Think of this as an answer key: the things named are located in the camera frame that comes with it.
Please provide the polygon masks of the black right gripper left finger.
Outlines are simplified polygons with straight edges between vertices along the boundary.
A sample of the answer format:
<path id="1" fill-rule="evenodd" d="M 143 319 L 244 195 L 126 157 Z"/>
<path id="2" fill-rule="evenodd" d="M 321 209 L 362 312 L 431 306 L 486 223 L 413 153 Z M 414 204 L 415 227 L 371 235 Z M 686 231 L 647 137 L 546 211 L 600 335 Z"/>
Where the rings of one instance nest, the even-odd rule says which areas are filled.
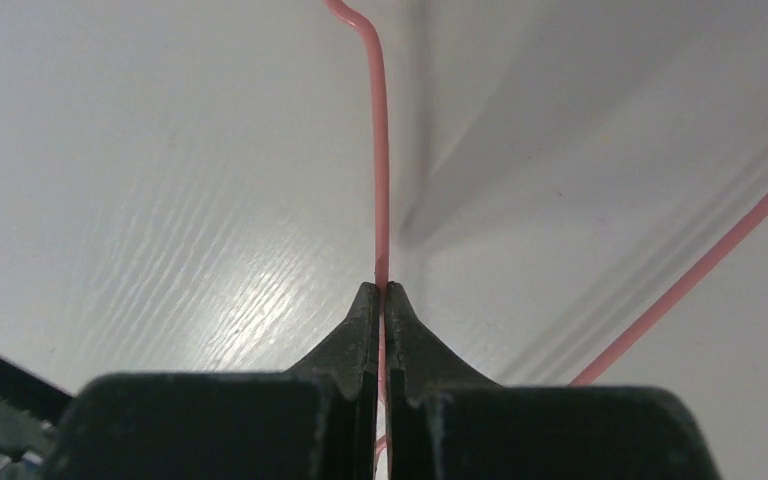
<path id="1" fill-rule="evenodd" d="M 118 373 L 73 399 L 46 479 L 370 479 L 380 291 L 280 372 Z"/>

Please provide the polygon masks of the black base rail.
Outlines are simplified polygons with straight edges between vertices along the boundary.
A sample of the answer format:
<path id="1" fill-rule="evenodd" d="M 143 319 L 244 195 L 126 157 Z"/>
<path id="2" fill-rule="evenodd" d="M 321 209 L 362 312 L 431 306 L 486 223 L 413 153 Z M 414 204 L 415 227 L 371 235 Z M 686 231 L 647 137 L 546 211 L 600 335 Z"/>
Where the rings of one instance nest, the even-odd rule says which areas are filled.
<path id="1" fill-rule="evenodd" d="M 0 357 L 0 479 L 39 479 L 72 396 Z"/>

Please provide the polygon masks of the pink wire hanger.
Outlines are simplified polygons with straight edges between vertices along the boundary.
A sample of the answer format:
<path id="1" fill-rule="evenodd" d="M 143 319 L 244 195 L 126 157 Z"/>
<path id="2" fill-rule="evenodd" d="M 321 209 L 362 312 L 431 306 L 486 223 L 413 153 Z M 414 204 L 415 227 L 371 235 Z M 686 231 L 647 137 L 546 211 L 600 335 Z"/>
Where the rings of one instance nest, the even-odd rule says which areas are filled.
<path id="1" fill-rule="evenodd" d="M 387 286 L 494 382 L 598 379 L 768 217 L 768 1 L 354 1 Z"/>

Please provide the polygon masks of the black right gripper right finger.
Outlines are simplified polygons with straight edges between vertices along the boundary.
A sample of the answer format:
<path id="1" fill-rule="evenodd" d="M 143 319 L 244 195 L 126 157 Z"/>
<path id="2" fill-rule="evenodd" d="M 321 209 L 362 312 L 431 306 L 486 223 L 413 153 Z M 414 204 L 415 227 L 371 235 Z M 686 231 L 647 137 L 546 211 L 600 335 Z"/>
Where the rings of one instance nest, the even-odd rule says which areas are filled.
<path id="1" fill-rule="evenodd" d="M 693 415 L 650 386 L 506 387 L 455 354 L 387 286 L 394 479 L 716 479 Z"/>

